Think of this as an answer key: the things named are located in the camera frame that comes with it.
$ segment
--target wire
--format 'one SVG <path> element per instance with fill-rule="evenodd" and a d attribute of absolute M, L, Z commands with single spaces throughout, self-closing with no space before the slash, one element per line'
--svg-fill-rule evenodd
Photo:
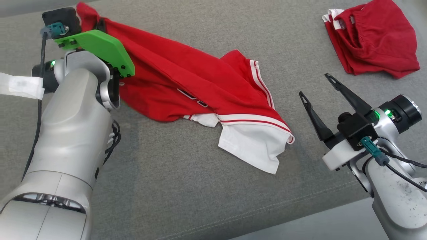
<path fill-rule="evenodd" d="M 392 157 L 392 158 L 395 158 L 395 159 L 399 159 L 399 160 L 400 160 L 400 161 L 402 161 L 402 162 L 410 163 L 410 164 L 412 164 L 412 165 L 414 165 L 414 166 L 417 166 L 417 167 L 427 168 L 427 165 L 425 165 L 425 164 L 422 164 L 422 163 L 419 163 L 419 162 L 416 162 L 416 161 L 413 161 L 413 160 L 409 160 L 409 159 L 406 159 L 406 158 L 403 158 L 403 157 L 400 157 L 400 156 L 394 155 L 394 154 L 389 153 L 388 151 L 386 151 L 386 150 L 384 150 L 384 149 L 381 149 L 381 148 L 380 148 L 380 150 L 381 150 L 385 155 L 387 155 L 387 156 L 389 156 L 389 157 Z"/>
<path fill-rule="evenodd" d="M 105 154 L 107 154 L 107 157 L 104 159 L 103 165 L 110 158 L 111 154 L 113 153 L 114 148 L 119 144 L 120 140 L 122 139 L 122 134 L 120 133 L 120 125 L 116 120 L 113 120 L 113 124 L 111 127 L 112 127 L 113 133 L 114 133 L 113 143 L 109 148 L 107 148 L 107 150 L 105 150 Z"/>
<path fill-rule="evenodd" d="M 46 40 L 47 40 L 47 32 L 44 32 L 43 38 L 41 40 L 41 54 L 40 54 L 39 77 L 41 77 L 41 78 L 43 78 L 43 74 L 44 74 L 44 55 L 46 52 Z M 34 155 L 34 148 L 35 148 L 35 145 L 37 144 L 38 137 L 40 135 L 40 127 L 41 127 L 41 100 L 39 99 L 37 102 L 37 127 L 35 129 L 34 142 L 32 143 L 32 149 L 31 149 L 31 152 L 28 156 L 27 164 L 25 165 L 24 174 L 22 175 L 21 181 L 24 179 L 24 177 L 28 171 L 29 165 L 31 164 L 32 157 Z"/>
<path fill-rule="evenodd" d="M 369 160 L 371 160 L 371 159 L 373 159 L 374 157 L 370 157 L 370 158 L 368 158 L 364 163 L 363 163 L 363 166 L 362 166 L 362 172 L 366 175 L 366 165 L 368 164 L 368 162 L 369 162 Z"/>
<path fill-rule="evenodd" d="M 425 189 L 424 187 L 422 187 L 421 185 L 417 184 L 416 182 L 412 181 L 411 179 L 407 178 L 405 175 L 403 175 L 402 173 L 400 173 L 399 171 L 397 171 L 396 169 L 394 169 L 392 166 L 390 166 L 390 164 L 388 162 L 383 162 L 384 165 L 386 165 L 392 172 L 394 172 L 396 175 L 398 175 L 399 177 L 403 178 L 405 181 L 407 181 L 408 183 L 416 186 L 417 188 L 419 188 L 421 191 L 426 192 L 427 193 L 427 189 Z"/>

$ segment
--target black mount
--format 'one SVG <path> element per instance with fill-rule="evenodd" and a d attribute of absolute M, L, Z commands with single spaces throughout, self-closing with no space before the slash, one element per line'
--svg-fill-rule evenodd
<path fill-rule="evenodd" d="M 325 74 L 325 77 L 332 84 L 335 90 L 339 91 L 345 97 L 356 113 L 342 113 L 338 117 L 339 123 L 336 126 L 338 132 L 333 134 L 313 110 L 310 101 L 304 93 L 299 92 L 301 101 L 314 126 L 317 136 L 329 149 L 332 149 L 342 140 L 347 139 L 348 143 L 355 151 L 360 150 L 363 146 L 360 145 L 359 142 L 363 137 L 369 136 L 373 141 L 378 138 L 378 135 L 372 125 L 372 123 L 375 122 L 375 118 L 372 117 L 374 115 L 371 110 L 372 107 L 329 73 Z"/>
<path fill-rule="evenodd" d="M 82 31 L 80 20 L 74 8 L 61 8 L 44 12 L 41 17 L 46 26 L 53 23 L 62 23 L 64 26 L 68 27 L 68 31 L 64 35 L 53 37 L 53 39 L 68 37 Z"/>

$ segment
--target white fabric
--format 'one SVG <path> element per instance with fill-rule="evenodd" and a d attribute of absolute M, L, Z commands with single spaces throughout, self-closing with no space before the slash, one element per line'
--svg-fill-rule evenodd
<path fill-rule="evenodd" d="M 249 63 L 254 82 L 266 95 L 268 105 L 274 109 L 273 98 L 261 78 L 258 62 L 250 60 Z M 285 123 L 261 115 L 194 114 L 185 115 L 184 118 L 208 127 L 215 127 L 219 121 L 222 124 L 222 132 L 218 147 L 271 174 L 275 174 L 279 166 L 277 155 L 285 150 L 286 143 L 292 144 L 295 140 Z"/>
<path fill-rule="evenodd" d="M 267 173 L 276 174 L 277 155 L 285 150 L 290 133 L 258 124 L 222 125 L 218 147 Z"/>
<path fill-rule="evenodd" d="M 340 21 L 334 20 L 336 16 L 340 15 L 344 10 L 343 9 L 329 9 L 328 10 L 328 14 L 325 14 L 322 16 L 322 20 L 323 22 L 330 22 L 329 20 L 329 15 L 332 16 L 332 20 L 333 20 L 333 27 L 335 30 L 337 29 L 341 29 L 341 27 L 343 27 L 343 29 L 345 29 L 345 24 L 343 24 L 343 26 L 341 26 Z"/>
<path fill-rule="evenodd" d="M 184 118 L 211 128 L 214 128 L 219 121 L 215 113 L 185 115 Z"/>
<path fill-rule="evenodd" d="M 43 79 L 0 73 L 0 94 L 42 99 Z"/>

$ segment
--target red garment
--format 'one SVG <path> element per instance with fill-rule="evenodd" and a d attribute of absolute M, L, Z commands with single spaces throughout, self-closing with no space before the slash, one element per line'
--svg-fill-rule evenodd
<path fill-rule="evenodd" d="M 392 0 L 347 9 L 325 25 L 335 49 L 341 49 L 337 55 L 347 73 L 383 70 L 398 79 L 420 69 L 415 31 Z"/>
<path fill-rule="evenodd" d="M 345 46 L 342 38 L 348 38 L 349 34 L 347 33 L 346 29 L 335 29 L 335 27 L 341 27 L 338 21 L 333 20 L 333 17 L 336 17 L 339 14 L 337 10 L 339 9 L 330 9 L 328 12 L 329 15 L 324 16 L 323 20 L 325 22 L 325 27 L 328 31 L 330 41 L 332 42 L 332 45 L 335 48 L 338 59 L 341 61 L 345 72 L 357 76 L 365 72 L 382 71 L 383 68 L 369 64 L 364 60 L 354 57 L 350 50 L 348 50 L 348 48 Z"/>
<path fill-rule="evenodd" d="M 97 12 L 79 3 L 82 30 L 100 20 Z M 135 76 L 124 78 L 121 98 L 133 109 L 157 121 L 181 117 L 223 126 L 219 146 L 269 173 L 277 155 L 294 138 L 274 110 L 258 62 L 239 51 L 221 59 L 197 49 L 104 18 L 106 32 L 119 39 L 135 65 Z"/>

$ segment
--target gray fabric surface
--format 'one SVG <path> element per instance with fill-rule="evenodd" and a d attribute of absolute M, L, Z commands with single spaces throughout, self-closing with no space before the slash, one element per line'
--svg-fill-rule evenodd
<path fill-rule="evenodd" d="M 47 9 L 58 9 L 77 4 L 79 0 L 0 0 L 0 18 L 38 12 Z"/>
<path fill-rule="evenodd" d="M 366 193 L 348 170 L 330 172 L 298 97 L 304 91 L 328 126 L 350 111 L 327 82 L 329 72 L 372 106 L 398 94 L 426 111 L 425 18 L 407 11 L 418 37 L 422 70 L 393 80 L 385 73 L 344 72 L 321 16 L 363 0 L 102 0 L 91 3 L 112 20 L 159 34 L 217 57 L 238 49 L 260 61 L 276 110 L 296 142 L 279 156 L 277 174 L 264 173 L 217 147 L 221 127 L 188 120 L 157 123 L 124 105 L 113 112 L 122 142 L 94 189 L 93 239 L 228 239 L 353 202 Z M 29 75 L 39 61 L 41 14 L 1 19 L 0 72 Z M 47 59 L 63 52 L 53 41 Z M 46 96 L 44 105 L 50 96 Z M 21 179 L 32 145 L 35 100 L 0 96 L 0 198 Z M 426 121 L 399 139 L 413 159 L 427 154 Z"/>

